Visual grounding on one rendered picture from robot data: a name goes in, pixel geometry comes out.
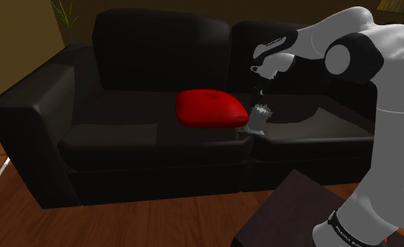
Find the red cushion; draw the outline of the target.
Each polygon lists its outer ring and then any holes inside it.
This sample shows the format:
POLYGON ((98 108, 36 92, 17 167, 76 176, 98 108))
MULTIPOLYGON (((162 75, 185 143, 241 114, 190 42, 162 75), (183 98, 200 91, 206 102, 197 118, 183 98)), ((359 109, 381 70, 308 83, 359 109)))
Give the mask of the red cushion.
POLYGON ((180 124, 192 128, 238 128, 249 120, 246 109, 232 94, 213 89, 179 92, 175 115, 180 124))

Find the black leather sofa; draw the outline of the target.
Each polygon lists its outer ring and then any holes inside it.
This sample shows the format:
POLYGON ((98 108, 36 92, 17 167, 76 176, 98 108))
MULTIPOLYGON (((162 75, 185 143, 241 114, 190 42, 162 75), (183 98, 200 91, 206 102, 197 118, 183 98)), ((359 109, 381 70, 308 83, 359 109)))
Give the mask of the black leather sofa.
POLYGON ((263 135, 189 128, 179 92, 250 104, 256 45, 297 24, 115 8, 92 44, 67 46, 0 95, 0 143, 42 208, 275 189, 293 169, 324 185, 370 168, 377 89, 295 59, 262 103, 263 135))

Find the green potted plant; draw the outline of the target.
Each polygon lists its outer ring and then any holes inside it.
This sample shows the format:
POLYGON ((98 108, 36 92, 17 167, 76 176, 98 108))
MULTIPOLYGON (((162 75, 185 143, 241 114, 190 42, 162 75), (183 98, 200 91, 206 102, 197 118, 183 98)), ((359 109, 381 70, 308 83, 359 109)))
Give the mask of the green potted plant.
POLYGON ((50 4, 53 10, 56 11, 57 17, 67 26, 70 44, 73 44, 74 40, 72 36, 72 29, 79 16, 72 16, 72 0, 69 0, 69 5, 66 8, 62 4, 62 0, 50 0, 50 4))

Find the yellow-green wall picture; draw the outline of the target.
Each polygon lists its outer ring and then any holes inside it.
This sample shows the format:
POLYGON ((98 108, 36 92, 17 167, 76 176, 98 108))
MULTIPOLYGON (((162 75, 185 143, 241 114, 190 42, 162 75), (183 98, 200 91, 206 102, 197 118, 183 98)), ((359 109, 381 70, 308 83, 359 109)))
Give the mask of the yellow-green wall picture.
POLYGON ((376 10, 404 14, 404 0, 379 0, 376 10))

